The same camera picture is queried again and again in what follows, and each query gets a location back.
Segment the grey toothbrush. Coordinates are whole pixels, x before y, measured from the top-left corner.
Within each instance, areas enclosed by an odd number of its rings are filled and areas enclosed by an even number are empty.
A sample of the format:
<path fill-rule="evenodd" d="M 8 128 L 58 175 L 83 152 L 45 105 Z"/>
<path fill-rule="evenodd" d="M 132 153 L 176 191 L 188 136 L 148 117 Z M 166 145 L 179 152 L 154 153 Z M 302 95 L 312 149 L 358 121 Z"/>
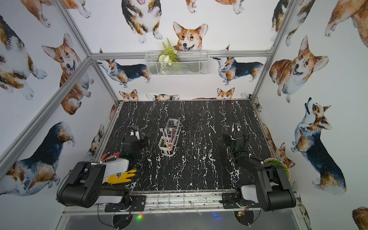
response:
<path fill-rule="evenodd" d="M 160 128 L 160 131 L 161 131 L 161 133 L 163 135 L 164 143 L 167 144 L 167 137 L 165 135 L 164 129 L 163 128 Z"/>

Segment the white toothbrush holder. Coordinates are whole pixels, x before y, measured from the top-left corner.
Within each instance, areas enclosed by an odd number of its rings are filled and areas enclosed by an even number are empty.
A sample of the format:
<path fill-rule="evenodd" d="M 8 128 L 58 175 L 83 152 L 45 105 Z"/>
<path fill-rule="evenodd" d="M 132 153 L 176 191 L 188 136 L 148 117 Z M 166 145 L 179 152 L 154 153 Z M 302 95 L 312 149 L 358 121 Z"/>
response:
<path fill-rule="evenodd" d="M 166 126 L 160 128 L 161 138 L 158 147 L 163 156 L 172 157 L 176 154 L 180 131 L 180 120 L 174 118 L 168 119 Z"/>

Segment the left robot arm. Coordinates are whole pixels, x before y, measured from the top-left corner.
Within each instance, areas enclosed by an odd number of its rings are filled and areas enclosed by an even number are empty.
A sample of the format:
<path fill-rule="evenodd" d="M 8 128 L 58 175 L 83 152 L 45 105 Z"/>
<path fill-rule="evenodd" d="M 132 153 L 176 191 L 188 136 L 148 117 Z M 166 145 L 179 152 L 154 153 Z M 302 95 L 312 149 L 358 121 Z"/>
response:
<path fill-rule="evenodd" d="M 130 208 L 132 200 L 122 185 L 134 182 L 139 177 L 140 167 L 130 168 L 129 161 L 147 146 L 148 140 L 135 127 L 129 127 L 122 137 L 121 152 L 112 155 L 106 153 L 98 162 L 82 161 L 75 165 L 59 186 L 57 201 L 65 206 L 82 208 L 103 204 Z"/>

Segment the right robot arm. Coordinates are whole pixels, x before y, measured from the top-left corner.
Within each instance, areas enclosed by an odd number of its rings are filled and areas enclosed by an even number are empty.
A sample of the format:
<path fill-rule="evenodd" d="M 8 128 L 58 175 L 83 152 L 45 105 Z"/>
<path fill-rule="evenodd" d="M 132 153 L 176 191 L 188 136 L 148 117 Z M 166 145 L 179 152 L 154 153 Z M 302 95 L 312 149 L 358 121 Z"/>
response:
<path fill-rule="evenodd" d="M 245 144 L 249 137 L 243 133 L 239 123 L 234 123 L 230 134 L 223 137 L 229 144 L 231 162 L 254 176 L 252 184 L 241 185 L 234 193 L 222 194 L 220 203 L 225 209 L 249 209 L 256 205 L 263 211 L 274 211 L 296 206 L 296 197 L 285 168 L 280 164 L 269 164 L 248 153 Z"/>

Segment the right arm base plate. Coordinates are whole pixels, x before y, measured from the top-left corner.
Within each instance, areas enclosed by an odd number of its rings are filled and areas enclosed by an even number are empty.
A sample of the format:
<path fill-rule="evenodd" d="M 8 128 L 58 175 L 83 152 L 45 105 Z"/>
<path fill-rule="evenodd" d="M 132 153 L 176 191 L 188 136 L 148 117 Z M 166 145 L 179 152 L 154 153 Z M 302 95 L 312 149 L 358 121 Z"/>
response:
<path fill-rule="evenodd" d="M 219 203 L 223 205 L 224 209 L 242 209 L 245 207 L 236 193 L 222 193 Z"/>

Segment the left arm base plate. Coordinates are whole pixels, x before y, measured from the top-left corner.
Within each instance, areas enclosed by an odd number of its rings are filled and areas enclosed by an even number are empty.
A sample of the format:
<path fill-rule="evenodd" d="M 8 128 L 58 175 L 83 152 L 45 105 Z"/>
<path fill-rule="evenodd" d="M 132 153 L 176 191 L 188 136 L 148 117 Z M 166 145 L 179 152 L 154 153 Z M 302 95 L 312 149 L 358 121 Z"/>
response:
<path fill-rule="evenodd" d="M 143 212 L 146 204 L 145 195 L 134 195 L 129 198 L 124 198 L 120 203 L 112 204 L 108 203 L 105 206 L 104 211 L 110 212 Z"/>

